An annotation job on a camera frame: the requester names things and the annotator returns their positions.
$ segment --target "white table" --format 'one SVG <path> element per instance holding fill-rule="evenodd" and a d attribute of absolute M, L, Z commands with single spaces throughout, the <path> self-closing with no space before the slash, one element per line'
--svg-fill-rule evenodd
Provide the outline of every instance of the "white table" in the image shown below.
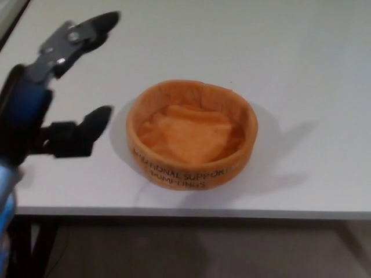
<path fill-rule="evenodd" d="M 108 42 L 52 83 L 46 120 L 116 107 L 91 158 L 34 156 L 19 214 L 371 218 L 371 2 L 33 0 L 0 54 L 30 63 L 63 21 L 121 10 Z M 235 90 L 260 124 L 248 167 L 206 192 L 151 184 L 125 145 L 147 87 L 196 79 Z"/>

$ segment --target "plush bowl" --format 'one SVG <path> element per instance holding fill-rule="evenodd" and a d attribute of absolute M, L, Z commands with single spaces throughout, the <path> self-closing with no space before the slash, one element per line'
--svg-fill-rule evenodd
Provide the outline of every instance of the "plush bowl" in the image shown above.
<path fill-rule="evenodd" d="M 126 130 L 130 153 L 152 182 L 203 190 L 231 180 L 246 166 L 258 123 L 249 103 L 232 90 L 172 80 L 137 98 Z"/>

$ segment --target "orange fabric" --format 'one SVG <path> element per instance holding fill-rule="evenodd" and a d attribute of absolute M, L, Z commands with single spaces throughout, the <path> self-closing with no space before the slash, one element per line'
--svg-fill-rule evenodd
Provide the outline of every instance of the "orange fabric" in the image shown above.
<path fill-rule="evenodd" d="M 228 157 L 245 141 L 241 126 L 227 116 L 189 105 L 154 113 L 137 135 L 157 154 L 193 165 Z"/>

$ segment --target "screw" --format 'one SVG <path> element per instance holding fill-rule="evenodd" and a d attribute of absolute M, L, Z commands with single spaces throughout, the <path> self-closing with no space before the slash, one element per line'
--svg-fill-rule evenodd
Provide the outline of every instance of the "screw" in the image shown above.
<path fill-rule="evenodd" d="M 71 32 L 71 33 L 69 33 L 69 35 L 68 35 L 68 40 L 69 40 L 70 42 L 75 42 L 75 41 L 77 41 L 79 38 L 80 38 L 80 35 L 79 35 L 79 33 L 77 33 L 77 32 Z"/>
<path fill-rule="evenodd" d="M 66 60 L 64 58 L 61 58 L 61 59 L 58 59 L 57 60 L 57 64 L 60 65 L 60 64 L 63 64 Z"/>

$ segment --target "table leg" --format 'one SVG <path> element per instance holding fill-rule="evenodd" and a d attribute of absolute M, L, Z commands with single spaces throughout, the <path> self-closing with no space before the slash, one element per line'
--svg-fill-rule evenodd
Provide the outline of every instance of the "table leg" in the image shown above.
<path fill-rule="evenodd" d="M 363 267 L 365 272 L 371 277 L 371 258 L 364 249 L 359 239 L 352 233 L 345 221 L 340 221 L 335 227 L 338 237 L 348 248 L 349 252 Z"/>
<path fill-rule="evenodd" d="M 57 221 L 41 222 L 35 246 L 31 252 L 31 220 L 16 216 L 9 225 L 11 252 L 7 278 L 44 278 L 50 253 L 57 235 Z"/>

